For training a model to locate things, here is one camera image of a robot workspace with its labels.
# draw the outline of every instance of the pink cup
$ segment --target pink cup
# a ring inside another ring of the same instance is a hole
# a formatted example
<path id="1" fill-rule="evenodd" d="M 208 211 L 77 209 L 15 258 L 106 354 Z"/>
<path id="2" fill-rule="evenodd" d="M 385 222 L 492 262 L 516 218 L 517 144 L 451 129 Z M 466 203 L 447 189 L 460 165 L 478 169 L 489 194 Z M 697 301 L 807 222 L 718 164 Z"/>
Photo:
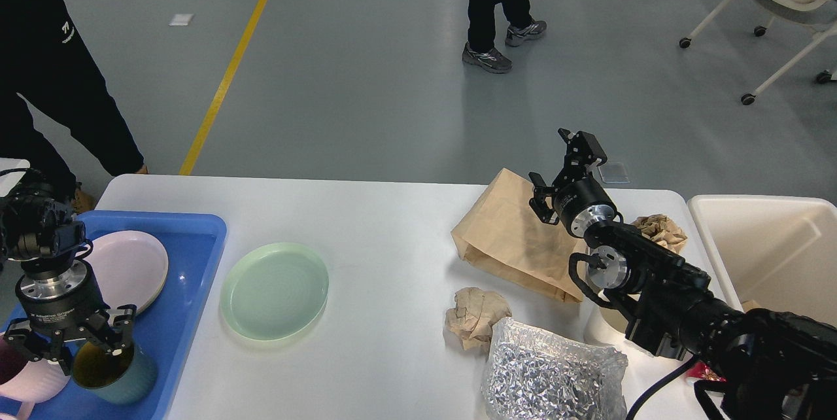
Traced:
<path id="1" fill-rule="evenodd" d="M 0 413 L 0 420 L 26 420 L 34 404 L 48 401 L 69 382 L 61 367 L 45 360 L 32 362 L 15 351 L 0 334 L 0 396 L 23 402 L 17 414 Z"/>

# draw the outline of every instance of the brown paper bag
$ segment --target brown paper bag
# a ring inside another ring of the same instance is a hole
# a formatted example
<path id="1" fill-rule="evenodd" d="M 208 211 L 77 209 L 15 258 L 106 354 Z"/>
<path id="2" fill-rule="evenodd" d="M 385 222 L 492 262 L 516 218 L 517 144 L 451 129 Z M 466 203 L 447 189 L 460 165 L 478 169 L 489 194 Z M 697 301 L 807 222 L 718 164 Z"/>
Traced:
<path id="1" fill-rule="evenodd" d="M 567 268 L 570 254 L 587 246 L 561 224 L 541 222 L 529 207 L 531 198 L 532 183 L 508 169 L 500 170 L 451 232 L 458 255 L 476 268 L 547 297 L 579 302 L 582 292 Z"/>

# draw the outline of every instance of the teal cup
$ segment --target teal cup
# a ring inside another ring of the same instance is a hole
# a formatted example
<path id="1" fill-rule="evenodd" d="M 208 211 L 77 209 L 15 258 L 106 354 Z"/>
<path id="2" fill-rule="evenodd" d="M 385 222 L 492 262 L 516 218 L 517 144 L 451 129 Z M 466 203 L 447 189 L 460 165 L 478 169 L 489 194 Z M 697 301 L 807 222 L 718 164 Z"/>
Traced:
<path id="1" fill-rule="evenodd" d="M 136 343 L 119 355 L 108 355 L 85 343 L 73 360 L 73 381 L 107 402 L 126 405 L 139 401 L 154 387 L 158 370 Z"/>

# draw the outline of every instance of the chair wheel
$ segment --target chair wheel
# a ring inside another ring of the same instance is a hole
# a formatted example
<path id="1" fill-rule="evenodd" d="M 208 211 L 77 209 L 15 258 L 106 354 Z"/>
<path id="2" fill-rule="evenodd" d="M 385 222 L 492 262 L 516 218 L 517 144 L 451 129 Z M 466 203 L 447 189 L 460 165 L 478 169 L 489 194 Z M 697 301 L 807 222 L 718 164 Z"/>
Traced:
<path id="1" fill-rule="evenodd" d="M 820 85 L 825 85 L 826 83 L 829 83 L 829 81 L 831 81 L 831 72 L 827 71 L 827 69 L 824 69 L 824 71 L 820 71 L 817 74 L 817 83 Z"/>

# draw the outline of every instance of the white plastic container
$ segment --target white plastic container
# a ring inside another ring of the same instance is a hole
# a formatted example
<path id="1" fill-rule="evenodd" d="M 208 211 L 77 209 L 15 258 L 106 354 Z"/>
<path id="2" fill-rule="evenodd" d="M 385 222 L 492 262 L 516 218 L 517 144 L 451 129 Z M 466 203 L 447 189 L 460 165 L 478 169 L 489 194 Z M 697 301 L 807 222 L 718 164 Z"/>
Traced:
<path id="1" fill-rule="evenodd" d="M 727 300 L 837 325 L 837 207 L 786 196 L 695 196 L 689 209 Z"/>

